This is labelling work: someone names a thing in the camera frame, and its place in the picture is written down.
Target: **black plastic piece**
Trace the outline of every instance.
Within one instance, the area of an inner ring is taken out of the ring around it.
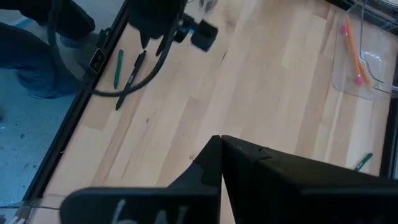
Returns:
[[[201,21],[196,31],[193,33],[191,41],[193,45],[207,52],[216,40],[217,34],[217,28],[206,21]]]
[[[167,188],[79,190],[62,203],[61,221],[219,223],[221,174],[236,223],[397,222],[398,182],[231,136],[213,136]]]
[[[221,138],[215,136],[167,188],[79,190],[63,201],[60,218],[63,224],[213,224],[220,221],[220,203]]]
[[[396,223],[398,182],[223,136],[239,223]]]

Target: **wooden floor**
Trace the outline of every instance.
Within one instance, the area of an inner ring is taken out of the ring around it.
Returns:
[[[117,98],[92,97],[46,195],[167,186],[214,134],[350,169],[372,152],[363,172],[377,175],[389,100],[374,103],[330,84],[341,13],[324,0],[220,0],[208,18],[220,29],[208,53],[189,40],[175,44],[158,76],[119,111]],[[98,89],[113,89],[118,49],[124,86],[138,38],[127,26]],[[157,60],[156,44],[139,79]],[[226,197],[222,222],[233,222]]]

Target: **green marker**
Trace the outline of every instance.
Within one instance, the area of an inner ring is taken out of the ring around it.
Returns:
[[[113,81],[113,88],[117,89],[119,84],[119,77],[120,77],[120,69],[122,68],[122,61],[123,61],[123,50],[119,50],[118,55],[118,65],[116,67],[116,72],[114,74],[114,81]]]
[[[354,171],[360,171],[363,166],[372,158],[373,153],[368,153],[366,156],[362,159],[362,161],[355,167]]]

